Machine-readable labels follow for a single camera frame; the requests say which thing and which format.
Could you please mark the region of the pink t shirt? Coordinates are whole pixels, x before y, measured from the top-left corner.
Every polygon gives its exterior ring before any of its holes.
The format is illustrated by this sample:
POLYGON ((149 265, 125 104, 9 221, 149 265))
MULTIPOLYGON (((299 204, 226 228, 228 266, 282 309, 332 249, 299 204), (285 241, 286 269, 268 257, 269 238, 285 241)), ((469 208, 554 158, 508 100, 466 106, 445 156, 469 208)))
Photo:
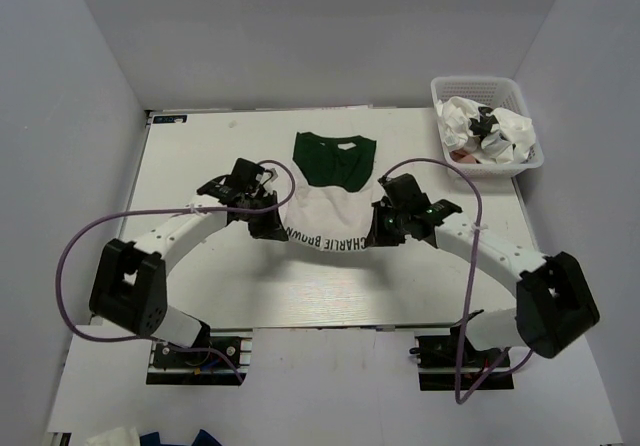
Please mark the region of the pink t shirt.
POLYGON ((450 158, 460 164, 478 164, 478 160, 470 153, 464 150, 456 150, 450 153, 450 158))

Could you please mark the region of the white green Charlie Brown shirt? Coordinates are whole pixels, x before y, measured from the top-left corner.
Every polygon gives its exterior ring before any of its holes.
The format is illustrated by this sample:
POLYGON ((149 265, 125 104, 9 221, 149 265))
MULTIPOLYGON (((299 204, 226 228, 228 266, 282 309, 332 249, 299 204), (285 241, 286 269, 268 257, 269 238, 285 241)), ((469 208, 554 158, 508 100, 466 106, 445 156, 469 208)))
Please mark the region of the white green Charlie Brown shirt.
POLYGON ((291 241, 340 254, 366 248, 376 153, 377 142, 363 136, 296 134, 291 163, 295 192, 284 218, 291 241))

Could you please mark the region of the white t shirt black print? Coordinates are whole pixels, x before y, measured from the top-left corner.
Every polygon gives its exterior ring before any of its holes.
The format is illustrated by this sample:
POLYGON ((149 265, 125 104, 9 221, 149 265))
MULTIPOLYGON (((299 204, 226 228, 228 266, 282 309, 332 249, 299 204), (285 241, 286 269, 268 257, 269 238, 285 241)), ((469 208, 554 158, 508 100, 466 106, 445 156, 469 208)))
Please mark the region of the white t shirt black print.
POLYGON ((536 143, 532 120, 506 108, 491 108, 454 96, 435 103, 441 141, 448 156, 472 154, 478 164, 522 164, 536 143))

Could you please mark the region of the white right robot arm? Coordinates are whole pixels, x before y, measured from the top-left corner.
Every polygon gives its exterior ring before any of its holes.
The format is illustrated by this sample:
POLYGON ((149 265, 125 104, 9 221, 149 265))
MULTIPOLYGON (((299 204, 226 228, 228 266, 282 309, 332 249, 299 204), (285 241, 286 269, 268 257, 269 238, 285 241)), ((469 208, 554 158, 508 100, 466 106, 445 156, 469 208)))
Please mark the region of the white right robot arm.
POLYGON ((473 314, 453 327, 453 356, 472 365, 488 350, 527 347, 551 359, 600 321, 600 312, 578 260, 525 249, 480 230, 448 200, 432 202, 415 178, 381 178, 382 198, 373 203, 370 247, 391 247, 407 238, 426 242, 487 274, 515 299, 511 309, 473 314))

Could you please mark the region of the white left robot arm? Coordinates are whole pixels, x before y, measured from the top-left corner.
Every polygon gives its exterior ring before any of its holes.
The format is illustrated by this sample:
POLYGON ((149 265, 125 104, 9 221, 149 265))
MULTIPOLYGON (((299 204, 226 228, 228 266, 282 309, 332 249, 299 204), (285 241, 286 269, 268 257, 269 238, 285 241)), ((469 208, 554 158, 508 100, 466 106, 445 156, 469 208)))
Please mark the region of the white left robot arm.
POLYGON ((196 189, 183 208, 128 242, 103 248, 89 299, 90 311, 141 338, 177 347, 188 364, 211 353, 211 328, 168 302, 167 278, 196 246, 234 222, 245 222, 254 239, 286 241, 272 183, 274 167, 238 159, 229 174, 196 189))

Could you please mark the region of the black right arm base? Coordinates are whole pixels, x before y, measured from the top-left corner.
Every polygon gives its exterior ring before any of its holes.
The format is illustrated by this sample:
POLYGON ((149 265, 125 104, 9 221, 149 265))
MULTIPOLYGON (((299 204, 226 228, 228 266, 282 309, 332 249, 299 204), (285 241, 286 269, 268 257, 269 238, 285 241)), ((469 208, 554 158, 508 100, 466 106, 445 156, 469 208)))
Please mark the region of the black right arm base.
MULTIPOLYGON (((453 391, 457 339, 450 335, 424 335, 415 338, 409 356, 418 367, 419 388, 423 392, 453 391)), ((477 351, 465 341, 461 366, 461 390, 467 391, 501 354, 500 349, 477 351)), ((514 381, 507 371, 510 359, 500 365, 482 382, 479 390, 513 390, 514 381)))

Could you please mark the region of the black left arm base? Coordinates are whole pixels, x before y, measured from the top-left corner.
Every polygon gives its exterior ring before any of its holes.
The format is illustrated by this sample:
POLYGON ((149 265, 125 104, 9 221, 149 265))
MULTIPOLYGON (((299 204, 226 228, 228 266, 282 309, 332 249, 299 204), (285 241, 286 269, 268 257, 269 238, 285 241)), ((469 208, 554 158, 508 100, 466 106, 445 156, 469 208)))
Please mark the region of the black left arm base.
POLYGON ((157 386, 240 386, 248 373, 253 333, 218 330, 204 352, 181 352, 166 342, 152 344, 146 384, 157 386))

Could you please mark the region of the white plastic basket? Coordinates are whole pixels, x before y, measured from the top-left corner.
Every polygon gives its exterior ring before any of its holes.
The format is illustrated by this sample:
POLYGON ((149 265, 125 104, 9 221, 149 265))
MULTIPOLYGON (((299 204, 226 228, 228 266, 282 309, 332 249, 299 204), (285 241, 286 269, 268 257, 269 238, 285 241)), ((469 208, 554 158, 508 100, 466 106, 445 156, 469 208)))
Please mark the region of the white plastic basket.
POLYGON ((519 86, 490 76, 446 76, 431 82, 447 162, 469 177, 515 177, 544 155, 519 86))

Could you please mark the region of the small label sticker on table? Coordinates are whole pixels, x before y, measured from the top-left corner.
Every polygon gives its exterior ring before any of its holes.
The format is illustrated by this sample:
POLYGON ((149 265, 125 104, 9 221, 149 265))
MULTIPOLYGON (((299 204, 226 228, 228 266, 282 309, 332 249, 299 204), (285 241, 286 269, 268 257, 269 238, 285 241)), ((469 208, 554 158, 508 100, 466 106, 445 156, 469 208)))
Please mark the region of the small label sticker on table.
POLYGON ((188 119, 187 115, 156 115, 153 117, 153 124, 184 124, 188 119))

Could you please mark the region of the blue cloth at bottom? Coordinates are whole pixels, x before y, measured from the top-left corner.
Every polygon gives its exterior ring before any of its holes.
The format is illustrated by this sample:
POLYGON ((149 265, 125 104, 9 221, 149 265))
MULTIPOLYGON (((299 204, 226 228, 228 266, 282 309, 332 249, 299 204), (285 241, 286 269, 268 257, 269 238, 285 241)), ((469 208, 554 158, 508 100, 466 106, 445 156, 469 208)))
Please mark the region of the blue cloth at bottom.
POLYGON ((222 443, 204 429, 190 435, 175 435, 159 431, 139 436, 140 446, 221 446, 222 443))

